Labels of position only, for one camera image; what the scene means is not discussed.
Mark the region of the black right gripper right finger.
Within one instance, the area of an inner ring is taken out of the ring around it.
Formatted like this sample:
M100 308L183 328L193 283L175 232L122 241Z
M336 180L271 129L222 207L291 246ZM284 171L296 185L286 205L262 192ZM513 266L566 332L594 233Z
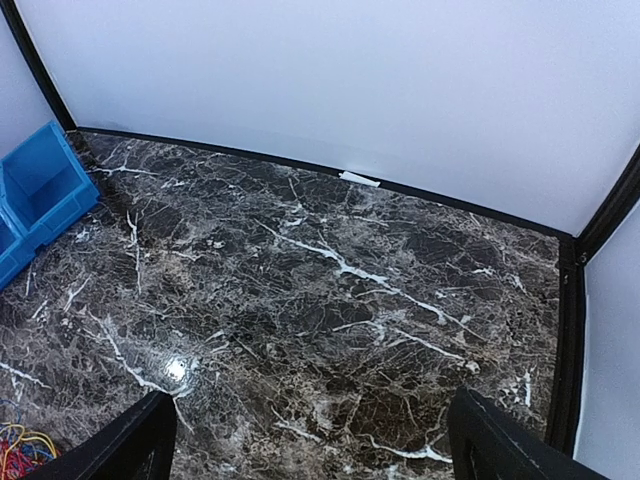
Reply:
M456 390L448 435L457 479L601 479L531 435L474 390Z

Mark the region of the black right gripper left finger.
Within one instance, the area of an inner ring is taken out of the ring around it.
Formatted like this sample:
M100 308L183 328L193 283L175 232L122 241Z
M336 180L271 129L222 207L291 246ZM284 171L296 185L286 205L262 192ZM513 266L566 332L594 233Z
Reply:
M177 433L173 398L158 391L136 402L81 445L29 479L167 479Z

